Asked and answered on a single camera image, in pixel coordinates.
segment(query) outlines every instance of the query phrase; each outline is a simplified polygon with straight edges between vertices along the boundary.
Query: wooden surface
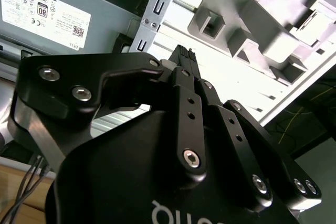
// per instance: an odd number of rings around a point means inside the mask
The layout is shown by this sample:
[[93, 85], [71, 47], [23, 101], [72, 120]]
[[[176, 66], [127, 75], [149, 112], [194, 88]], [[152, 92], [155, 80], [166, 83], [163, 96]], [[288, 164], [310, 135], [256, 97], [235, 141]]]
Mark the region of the wooden surface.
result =
[[[12, 200], [15, 200], [24, 175], [25, 172], [0, 165], [0, 212]], [[46, 195], [52, 182], [51, 179], [45, 178], [24, 203], [36, 209], [44, 210]]]
[[[10, 201], [9, 205], [0, 214], [0, 220], [7, 213], [9, 208], [14, 204], [14, 200]], [[46, 218], [44, 212], [33, 207], [22, 205], [17, 213], [15, 224], [45, 224]]]

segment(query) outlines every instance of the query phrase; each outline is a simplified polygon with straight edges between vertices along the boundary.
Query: black metal plate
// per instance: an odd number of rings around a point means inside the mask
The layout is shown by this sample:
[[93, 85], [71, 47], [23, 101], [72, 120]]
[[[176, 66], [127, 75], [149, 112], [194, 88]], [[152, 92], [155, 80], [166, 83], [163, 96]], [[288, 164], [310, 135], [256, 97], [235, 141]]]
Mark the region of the black metal plate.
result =
[[170, 119], [148, 112], [70, 153], [55, 182], [59, 223], [297, 223], [276, 195], [259, 214], [234, 203], [235, 178], [217, 179], [224, 167], [209, 154], [210, 132], [206, 178], [191, 190], [176, 187]]

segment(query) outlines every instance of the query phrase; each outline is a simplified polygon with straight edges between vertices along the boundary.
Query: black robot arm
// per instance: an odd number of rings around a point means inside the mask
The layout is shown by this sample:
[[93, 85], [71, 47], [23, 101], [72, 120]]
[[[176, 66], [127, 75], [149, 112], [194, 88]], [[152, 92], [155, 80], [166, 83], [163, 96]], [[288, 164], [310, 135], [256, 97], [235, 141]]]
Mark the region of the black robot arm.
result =
[[[149, 112], [94, 139], [116, 111]], [[222, 104], [195, 54], [30, 57], [9, 130], [57, 173], [47, 223], [297, 223], [314, 181], [237, 101]]]

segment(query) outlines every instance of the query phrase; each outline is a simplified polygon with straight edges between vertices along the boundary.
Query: silver screw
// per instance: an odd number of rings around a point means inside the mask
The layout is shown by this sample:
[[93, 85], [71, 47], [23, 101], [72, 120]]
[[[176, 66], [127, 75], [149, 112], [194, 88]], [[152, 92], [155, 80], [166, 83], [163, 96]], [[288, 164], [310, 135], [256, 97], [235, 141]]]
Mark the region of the silver screw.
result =
[[59, 73], [52, 68], [41, 68], [38, 73], [47, 81], [57, 81], [60, 78]]
[[233, 103], [233, 106], [236, 107], [237, 110], [241, 110], [241, 107], [238, 103]]
[[86, 89], [84, 87], [75, 87], [72, 90], [72, 95], [77, 100], [82, 101], [82, 102], [87, 102], [92, 97], [90, 90], [88, 90], [88, 89]]
[[267, 193], [267, 187], [265, 183], [261, 180], [261, 178], [259, 178], [257, 175], [253, 175], [252, 181], [255, 187], [257, 187], [257, 189], [259, 190], [259, 192], [261, 192], [262, 194]]
[[212, 89], [212, 85], [210, 84], [210, 82], [206, 81], [206, 82], [204, 82], [204, 84], [205, 84], [208, 88]]
[[184, 160], [191, 166], [192, 168], [198, 168], [200, 166], [200, 159], [196, 153], [191, 150], [185, 150], [183, 152]]
[[313, 194], [317, 194], [315, 187], [312, 185], [312, 183], [309, 182], [309, 180], [306, 180], [306, 185], [308, 186], [308, 188], [311, 190]]
[[294, 184], [296, 185], [296, 187], [299, 189], [300, 192], [302, 192], [303, 194], [306, 193], [306, 189], [305, 187], [303, 186], [303, 184], [298, 181], [296, 178], [294, 179]]
[[184, 74], [185, 76], [189, 76], [190, 74], [186, 71], [186, 70], [184, 70], [184, 69], [182, 69], [182, 74]]
[[149, 60], [149, 63], [152, 64], [155, 67], [159, 66], [159, 64], [155, 60]]

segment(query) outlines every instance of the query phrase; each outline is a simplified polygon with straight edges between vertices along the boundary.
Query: power supply label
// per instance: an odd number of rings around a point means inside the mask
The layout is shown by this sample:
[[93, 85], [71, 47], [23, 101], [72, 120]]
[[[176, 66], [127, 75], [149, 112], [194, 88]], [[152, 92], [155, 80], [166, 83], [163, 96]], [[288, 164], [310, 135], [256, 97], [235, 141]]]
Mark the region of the power supply label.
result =
[[1, 0], [2, 20], [74, 50], [85, 45], [91, 15], [60, 0]]

